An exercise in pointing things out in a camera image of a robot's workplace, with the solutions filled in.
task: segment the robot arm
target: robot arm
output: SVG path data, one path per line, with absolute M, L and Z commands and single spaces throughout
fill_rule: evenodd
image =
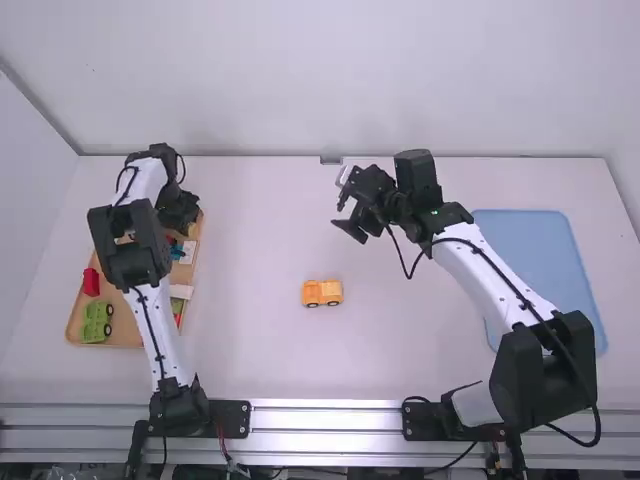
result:
M 199 213 L 198 197 L 179 187 L 176 172 L 177 154 L 166 144 L 129 155 L 111 203 L 90 209 L 87 219 L 105 278 L 123 292 L 144 342 L 152 377 L 150 418 L 162 419 L 158 428 L 189 434 L 209 421 L 209 405 L 170 305 L 164 229 L 187 234 Z
M 398 225 L 503 333 L 489 381 L 429 402 L 429 418 L 436 421 L 423 439 L 504 440 L 505 430 L 519 434 L 588 407 L 597 417 L 589 320 L 579 311 L 563 314 L 536 294 L 491 248 L 473 216 L 442 200 L 428 150 L 402 152 L 394 160 L 397 184 L 376 165 L 343 167 L 336 180 L 338 211 L 350 197 L 356 205 L 349 219 L 332 223 L 362 244 Z M 598 432 L 599 418 L 596 425 Z

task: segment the wire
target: wire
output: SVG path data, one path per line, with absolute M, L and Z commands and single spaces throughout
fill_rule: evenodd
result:
M 176 155 L 180 157 L 180 161 L 182 162 L 182 177 L 180 177 L 180 181 L 178 182 L 178 185 L 181 185 L 182 182 L 184 182 L 184 178 L 187 176 L 187 166 L 184 163 L 184 157 L 179 153 L 177 153 Z
M 509 278 L 505 275 L 505 273 L 502 270 L 500 270 L 500 267 L 498 267 L 494 263 L 494 261 L 491 260 L 491 258 L 489 258 L 489 256 L 486 253 L 484 253 L 484 251 L 481 248 L 477 247 L 473 242 L 471 242 L 469 240 L 466 240 L 466 239 L 463 239 L 463 238 L 456 238 L 456 237 L 438 238 L 438 239 L 434 240 L 433 242 L 431 242 L 431 245 L 433 246 L 433 245 L 437 245 L 439 243 L 446 243 L 446 242 L 462 243 L 462 244 L 470 247 L 474 254 L 480 255 L 480 257 L 482 257 L 482 259 L 489 264 L 489 266 L 496 272 L 496 274 L 507 284 L 507 286 L 511 289 L 511 291 L 522 302 L 522 305 L 520 306 L 520 308 L 527 309 L 527 310 L 529 310 L 531 312 L 531 314 L 536 319 L 536 321 L 539 324 L 542 325 L 542 327 L 545 329 L 546 333 L 551 337 L 551 339 L 553 340 L 553 343 L 556 345 L 556 347 L 558 347 L 558 349 L 562 352 L 562 355 L 565 357 L 567 363 L 569 363 L 569 366 L 573 370 L 575 376 L 578 379 L 578 382 L 580 383 L 582 389 L 584 390 L 584 394 L 585 394 L 585 398 L 587 400 L 587 404 L 591 406 L 591 411 L 593 412 L 593 420 L 594 420 L 594 423 L 595 423 L 595 432 L 594 432 L 594 435 L 593 435 L 593 439 L 591 439 L 588 442 L 585 442 L 585 441 L 580 440 L 579 438 L 573 436 L 569 432 L 564 431 L 560 427 L 557 427 L 557 426 L 553 425 L 552 423 L 547 423 L 545 425 L 547 427 L 549 427 L 550 429 L 556 431 L 557 433 L 565 436 L 566 438 L 568 438 L 572 442 L 580 445 L 581 447 L 585 447 L 585 448 L 595 447 L 600 442 L 600 438 L 602 436 L 602 422 L 601 422 L 601 419 L 600 419 L 600 411 L 598 410 L 596 402 L 594 402 L 592 397 L 591 397 L 591 393 L 589 392 L 589 388 L 587 387 L 587 381 L 585 380 L 580 368 L 578 368 L 578 365 L 576 365 L 576 362 L 573 359 L 573 355 L 571 355 L 571 353 L 569 352 L 567 347 L 565 347 L 564 344 L 560 341 L 560 339 L 556 335 L 555 331 L 553 331 L 549 327 L 549 325 L 547 325 L 547 323 L 540 316 L 538 311 L 534 308 L 534 306 L 531 303 L 531 301 L 528 300 L 522 294 L 522 292 L 520 292 L 520 290 L 518 290 L 518 287 L 516 287 L 511 280 L 509 280 Z M 416 260 L 414 262 L 414 266 L 416 266 L 418 264 L 418 261 L 420 260 L 422 254 L 426 254 L 424 249 L 422 250 L 421 254 L 418 255 L 418 257 L 416 258 Z
M 118 174 L 118 179 L 116 180 L 116 193 L 118 192 L 118 190 L 120 190 L 120 178 L 122 177 L 122 174 L 127 170 L 133 170 L 133 175 L 129 179 L 129 183 L 127 183 L 127 187 L 124 189 L 124 192 L 122 192 L 122 195 L 120 195 L 120 198 L 118 198 L 118 200 L 116 200 L 116 202 L 113 204 L 114 207 L 117 207 L 118 205 L 120 205 L 123 202 L 123 200 L 129 196 L 129 190 L 131 190 L 131 185 L 133 185 L 133 181 L 136 179 L 136 176 L 140 171 L 138 167 L 133 165 L 127 165 L 122 170 L 120 170 L 120 173 Z
M 285 468 L 286 467 L 279 468 L 278 470 L 276 470 L 276 472 L 274 474 L 272 474 L 272 475 L 270 475 L 268 477 L 265 474 L 262 474 L 260 472 L 258 472 L 258 473 L 260 473 L 260 475 L 264 475 L 264 480 L 275 480 L 276 478 L 278 478 L 280 476 L 280 474 L 284 471 Z
M 340 475 L 342 477 L 347 476 L 347 472 L 336 472 L 334 470 L 329 470 L 328 468 L 320 467 L 295 467 L 294 470 L 307 470 L 309 472 L 328 473 L 332 475 Z
M 407 278 L 407 280 L 411 280 L 413 278 L 413 275 L 416 273 L 418 262 L 420 262 L 420 259 L 426 254 L 426 252 L 422 250 L 416 257 L 416 259 L 413 261 L 413 265 L 411 265 L 411 270 L 407 271 L 407 266 L 404 263 L 404 256 L 402 255 L 402 251 L 400 250 L 400 245 L 398 245 L 398 240 L 396 239 L 396 236 L 393 233 L 393 230 L 391 230 L 389 225 L 385 226 L 385 230 L 391 237 L 391 240 L 393 240 L 393 245 L 396 247 L 396 252 L 398 252 L 398 258 L 400 259 L 400 265 L 402 265 L 402 271 L 404 272 L 404 276 Z
M 458 455 L 454 460 L 451 460 L 449 463 L 447 463 L 446 465 L 443 465 L 442 467 L 433 468 L 431 470 L 425 470 L 424 476 L 426 477 L 427 475 L 431 475 L 432 473 L 441 472 L 442 470 L 446 470 L 447 468 L 453 467 L 456 463 L 458 463 L 460 460 L 466 457 L 469 454 L 469 452 L 473 450 L 473 448 L 477 444 L 478 442 L 471 442 L 471 445 L 469 445 L 467 449 L 464 452 L 462 452 L 460 455 Z
M 164 371 L 164 362 L 163 356 L 160 354 L 160 347 L 158 347 L 158 340 L 156 339 L 156 334 L 153 331 L 153 326 L 151 325 L 151 318 L 149 317 L 149 310 L 147 309 L 147 298 L 142 294 L 142 292 L 137 287 L 131 287 L 133 291 L 138 294 L 138 302 L 142 304 L 142 311 L 144 312 L 144 319 L 147 322 L 147 328 L 149 329 L 149 335 L 151 336 L 151 342 L 153 343 L 153 348 L 156 351 L 156 362 L 160 365 L 160 380 L 163 381 L 165 379 L 165 371 Z M 162 475 L 162 471 L 164 470 L 165 465 L 167 464 L 167 436 L 165 431 L 165 419 L 166 419 L 166 405 L 164 396 L 162 392 L 160 392 L 160 403 L 162 405 L 162 466 L 160 467 L 160 475 Z

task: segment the table surface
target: table surface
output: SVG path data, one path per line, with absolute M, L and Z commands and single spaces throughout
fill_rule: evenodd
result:
M 375 161 L 389 173 L 390 158 Z M 0 364 L 0 402 L 146 404 L 141 350 L 80 348 L 64 328 L 92 251 L 86 211 L 112 195 L 122 159 L 84 158 L 69 186 Z M 187 158 L 184 187 L 207 215 L 182 332 L 211 397 L 401 399 L 491 371 L 480 315 L 424 261 L 404 279 L 386 236 L 361 246 L 333 227 L 339 167 L 317 157 Z M 437 159 L 446 200 L 468 210 L 553 209 L 571 223 L 609 339 L 598 359 L 602 408 L 640 409 L 635 299 L 640 248 L 602 159 Z M 406 256 L 415 246 L 398 235 Z M 307 310 L 305 280 L 339 278 L 345 302 Z

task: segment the aluminum rail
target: aluminum rail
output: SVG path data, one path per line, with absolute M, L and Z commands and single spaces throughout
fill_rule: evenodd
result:
M 436 467 L 467 443 L 407 442 L 400 430 L 401 402 L 369 400 L 252 400 L 251 433 L 227 440 L 231 455 L 248 465 Z M 523 436 L 530 468 L 640 470 L 640 411 L 602 410 L 596 448 L 574 445 L 547 428 Z M 143 405 L 0 404 L 0 462 L 124 462 Z M 590 412 L 557 425 L 584 438 L 593 434 Z M 478 445 L 458 466 L 484 466 Z M 216 439 L 168 440 L 168 463 L 223 464 Z M 509 465 L 504 454 L 504 464 Z M 162 461 L 162 442 L 150 439 L 145 462 Z

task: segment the orange toy car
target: orange toy car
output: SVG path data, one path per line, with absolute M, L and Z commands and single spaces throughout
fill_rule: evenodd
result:
M 319 305 L 334 307 L 344 301 L 342 296 L 342 282 L 340 280 L 326 280 L 318 282 L 309 280 L 302 286 L 302 304 L 308 308 Z

